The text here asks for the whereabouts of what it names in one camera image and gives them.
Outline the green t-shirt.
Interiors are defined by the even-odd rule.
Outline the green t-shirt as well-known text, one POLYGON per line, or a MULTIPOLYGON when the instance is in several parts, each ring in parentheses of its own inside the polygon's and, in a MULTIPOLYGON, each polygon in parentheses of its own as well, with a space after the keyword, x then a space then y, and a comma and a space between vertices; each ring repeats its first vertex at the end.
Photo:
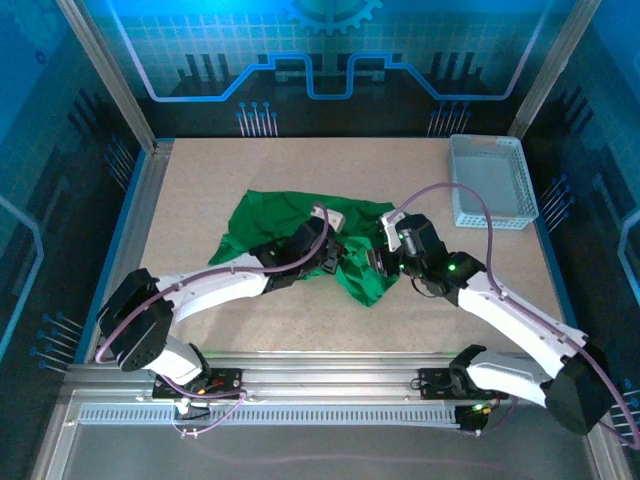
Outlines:
POLYGON ((385 277, 369 265, 367 252, 382 246, 379 217, 395 206, 389 202, 296 191, 247 191, 233 211, 227 232, 211 259, 211 266, 230 261, 258 245, 292 235, 309 218, 314 203, 340 212, 345 217, 337 241, 344 250, 334 278, 356 302, 371 307, 398 281, 397 274, 385 277))

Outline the pale blue plastic basket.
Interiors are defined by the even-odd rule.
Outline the pale blue plastic basket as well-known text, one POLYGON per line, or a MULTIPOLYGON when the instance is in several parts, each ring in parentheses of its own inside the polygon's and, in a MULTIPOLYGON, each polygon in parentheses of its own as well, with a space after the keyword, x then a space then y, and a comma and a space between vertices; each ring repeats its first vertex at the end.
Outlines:
POLYGON ((512 136, 454 134, 449 138, 449 181, 458 227, 523 230, 539 216, 521 141, 512 136))

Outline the black controller box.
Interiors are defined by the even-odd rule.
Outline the black controller box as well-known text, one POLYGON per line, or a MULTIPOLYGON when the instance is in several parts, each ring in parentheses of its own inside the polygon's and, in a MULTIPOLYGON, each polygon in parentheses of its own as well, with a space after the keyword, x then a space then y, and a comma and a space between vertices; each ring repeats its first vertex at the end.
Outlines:
POLYGON ((493 406, 486 403, 456 406, 454 409, 455 422, 461 431, 482 432, 492 411, 493 406))

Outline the aluminium frame rail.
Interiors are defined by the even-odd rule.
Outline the aluminium frame rail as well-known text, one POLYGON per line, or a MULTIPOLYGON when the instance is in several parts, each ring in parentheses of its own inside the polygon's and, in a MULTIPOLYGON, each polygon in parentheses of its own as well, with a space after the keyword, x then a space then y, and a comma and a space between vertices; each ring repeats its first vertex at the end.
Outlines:
MULTIPOLYGON (((348 404, 416 403, 410 387, 422 368, 449 369, 451 356, 398 352, 221 353, 213 368, 242 371, 242 387, 257 403, 348 404)), ((467 368, 474 384, 486 390, 543 404, 540 386, 551 380, 534 360, 522 355, 480 353, 467 368)))

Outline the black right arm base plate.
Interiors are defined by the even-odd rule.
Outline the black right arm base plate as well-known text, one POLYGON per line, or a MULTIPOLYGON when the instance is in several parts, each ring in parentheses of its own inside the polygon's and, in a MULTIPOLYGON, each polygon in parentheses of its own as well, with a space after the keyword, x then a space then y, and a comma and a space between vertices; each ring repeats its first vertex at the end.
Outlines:
POLYGON ((508 394, 482 390, 472 386, 464 376, 448 368, 422 368, 410 381, 410 388, 418 391, 422 400, 505 400, 508 394))

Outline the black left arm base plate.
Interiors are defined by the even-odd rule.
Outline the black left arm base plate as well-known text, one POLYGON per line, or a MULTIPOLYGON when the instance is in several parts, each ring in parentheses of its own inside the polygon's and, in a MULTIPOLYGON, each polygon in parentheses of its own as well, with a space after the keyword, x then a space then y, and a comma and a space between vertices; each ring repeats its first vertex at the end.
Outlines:
MULTIPOLYGON (((210 368, 182 386, 182 389, 197 397, 232 392, 231 399, 238 399, 237 390, 242 388, 243 371, 238 368, 210 368)), ((154 400, 179 400, 186 395, 176 391, 164 379, 157 376, 152 390, 154 400)))

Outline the aluminium side rail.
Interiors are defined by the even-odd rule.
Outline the aluminium side rail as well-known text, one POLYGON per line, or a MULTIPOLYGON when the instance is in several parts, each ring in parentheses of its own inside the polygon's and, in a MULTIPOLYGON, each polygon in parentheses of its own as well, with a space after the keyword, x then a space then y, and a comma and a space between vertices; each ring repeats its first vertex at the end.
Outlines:
POLYGON ((99 343, 100 309, 140 265, 174 143, 161 139, 153 154, 144 154, 136 163, 85 324, 88 344, 81 355, 85 362, 93 362, 99 343))

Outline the aluminium frame post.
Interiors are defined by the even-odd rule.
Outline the aluminium frame post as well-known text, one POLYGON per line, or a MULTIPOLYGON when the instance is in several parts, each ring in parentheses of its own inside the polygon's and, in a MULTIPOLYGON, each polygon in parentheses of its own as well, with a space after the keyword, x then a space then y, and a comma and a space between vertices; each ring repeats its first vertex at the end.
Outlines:
POLYGON ((508 135, 522 139, 565 70, 602 0, 575 0, 566 21, 521 103, 508 135))
POLYGON ((153 155, 156 137, 83 1, 55 1, 141 148, 153 155))

